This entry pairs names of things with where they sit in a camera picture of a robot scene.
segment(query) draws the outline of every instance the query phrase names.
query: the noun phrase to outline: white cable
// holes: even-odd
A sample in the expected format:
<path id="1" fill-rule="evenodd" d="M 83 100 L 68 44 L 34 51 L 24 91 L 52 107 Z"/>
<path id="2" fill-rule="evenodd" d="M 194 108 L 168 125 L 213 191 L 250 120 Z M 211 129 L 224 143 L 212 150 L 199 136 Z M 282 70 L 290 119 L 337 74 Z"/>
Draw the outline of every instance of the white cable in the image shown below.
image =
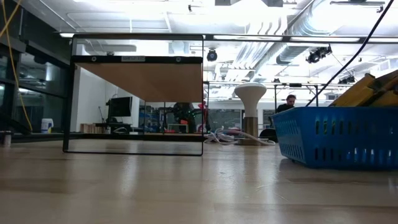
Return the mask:
<path id="1" fill-rule="evenodd" d="M 206 134 L 205 137 L 207 138 L 205 143 L 210 143 L 212 141 L 216 141 L 222 145 L 230 145 L 230 144 L 237 144 L 238 141 L 235 141 L 233 136 L 227 136 L 225 134 L 222 133 L 235 133 L 235 134 L 241 134 L 243 136 L 246 136 L 250 139 L 253 139 L 265 146 L 275 146 L 275 142 L 271 141 L 271 140 L 267 140 L 267 141 L 262 141 L 248 133 L 244 133 L 242 131 L 236 131 L 236 130 L 224 130 L 224 129 L 217 129 L 214 133 L 210 133 L 210 134 Z"/>

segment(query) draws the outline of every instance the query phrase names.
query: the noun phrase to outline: wooden table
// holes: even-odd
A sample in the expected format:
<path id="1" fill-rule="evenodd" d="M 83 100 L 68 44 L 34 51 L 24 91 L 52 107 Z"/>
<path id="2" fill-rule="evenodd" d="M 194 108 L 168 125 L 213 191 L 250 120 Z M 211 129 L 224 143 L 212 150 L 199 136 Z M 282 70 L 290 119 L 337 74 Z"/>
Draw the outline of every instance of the wooden table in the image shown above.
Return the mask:
<path id="1" fill-rule="evenodd" d="M 71 140 L 133 150 L 135 141 Z M 189 142 L 158 142 L 156 151 Z M 0 149 L 0 223 L 396 223 L 398 172 L 312 170 L 277 147 L 205 145 L 203 157 Z"/>

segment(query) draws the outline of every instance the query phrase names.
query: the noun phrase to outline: sticker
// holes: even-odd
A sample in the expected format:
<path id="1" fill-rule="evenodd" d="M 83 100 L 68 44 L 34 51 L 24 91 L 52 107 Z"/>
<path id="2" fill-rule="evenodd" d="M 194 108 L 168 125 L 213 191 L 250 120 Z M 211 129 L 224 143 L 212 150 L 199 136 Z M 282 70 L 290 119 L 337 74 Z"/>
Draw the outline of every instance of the sticker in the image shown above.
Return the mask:
<path id="1" fill-rule="evenodd" d="M 122 62 L 145 62 L 145 56 L 122 56 Z"/>

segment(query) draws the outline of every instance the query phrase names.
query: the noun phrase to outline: monitor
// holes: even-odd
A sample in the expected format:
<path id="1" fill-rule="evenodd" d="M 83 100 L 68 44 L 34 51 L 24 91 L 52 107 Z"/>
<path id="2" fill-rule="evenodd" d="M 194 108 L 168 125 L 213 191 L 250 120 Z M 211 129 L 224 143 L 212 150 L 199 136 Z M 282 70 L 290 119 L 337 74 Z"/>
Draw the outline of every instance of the monitor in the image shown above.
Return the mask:
<path id="1" fill-rule="evenodd" d="M 109 101 L 109 117 L 131 116 L 132 97 L 113 98 Z"/>

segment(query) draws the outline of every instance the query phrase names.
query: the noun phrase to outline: blue plastic basket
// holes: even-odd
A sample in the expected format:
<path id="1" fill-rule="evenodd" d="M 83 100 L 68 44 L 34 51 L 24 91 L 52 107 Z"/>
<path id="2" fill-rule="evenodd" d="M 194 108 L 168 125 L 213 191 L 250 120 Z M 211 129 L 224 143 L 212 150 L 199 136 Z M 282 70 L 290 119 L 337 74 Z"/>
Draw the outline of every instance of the blue plastic basket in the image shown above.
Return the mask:
<path id="1" fill-rule="evenodd" d="M 283 156 L 312 168 L 398 168 L 398 108 L 293 108 L 272 116 Z"/>

